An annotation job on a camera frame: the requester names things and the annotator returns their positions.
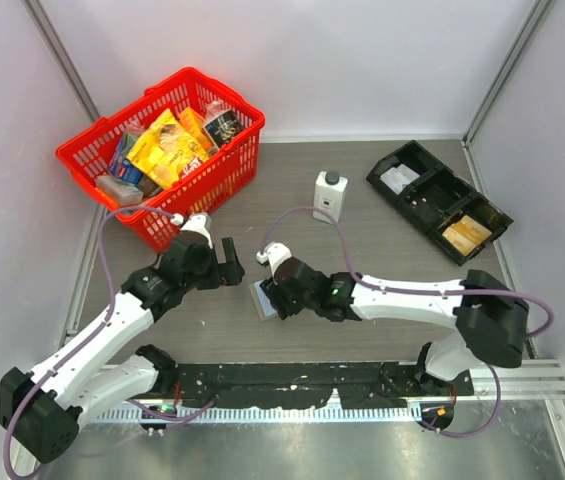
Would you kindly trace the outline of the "grey leather card holder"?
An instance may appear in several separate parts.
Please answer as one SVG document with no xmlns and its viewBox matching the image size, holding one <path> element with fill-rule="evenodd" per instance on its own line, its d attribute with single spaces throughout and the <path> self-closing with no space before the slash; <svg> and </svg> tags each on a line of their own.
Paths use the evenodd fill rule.
<svg viewBox="0 0 565 480">
<path fill-rule="evenodd" d="M 266 321 L 273 318 L 278 318 L 279 314 L 273 307 L 271 301 L 261 288 L 262 280 L 257 281 L 249 286 L 249 291 L 252 296 L 256 312 L 261 321 Z"/>
</svg>

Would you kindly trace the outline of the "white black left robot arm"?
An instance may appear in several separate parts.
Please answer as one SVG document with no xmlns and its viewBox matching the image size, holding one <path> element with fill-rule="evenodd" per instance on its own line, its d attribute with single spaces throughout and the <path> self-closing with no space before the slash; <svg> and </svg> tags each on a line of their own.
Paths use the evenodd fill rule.
<svg viewBox="0 0 565 480">
<path fill-rule="evenodd" d="M 28 371 L 7 371 L 0 380 L 3 454 L 18 442 L 40 464 L 49 464 L 98 414 L 139 394 L 168 396 L 176 363 L 153 345 L 139 348 L 108 373 L 100 369 L 190 291 L 241 283 L 244 269 L 233 239 L 225 237 L 221 245 L 223 262 L 207 231 L 181 230 L 153 264 L 129 275 L 102 313 L 69 343 Z"/>
</svg>

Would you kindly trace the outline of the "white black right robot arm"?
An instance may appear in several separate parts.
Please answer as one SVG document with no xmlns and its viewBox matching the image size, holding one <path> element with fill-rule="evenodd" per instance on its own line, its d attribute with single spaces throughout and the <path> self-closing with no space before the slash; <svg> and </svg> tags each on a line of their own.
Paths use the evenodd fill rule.
<svg viewBox="0 0 565 480">
<path fill-rule="evenodd" d="M 332 322 L 398 319 L 449 329 L 418 355 L 413 380 L 427 395 L 480 364 L 522 363 L 529 306 L 481 270 L 462 280 L 401 282 L 358 272 L 325 275 L 291 257 L 259 289 L 282 319 L 310 310 Z"/>
</svg>

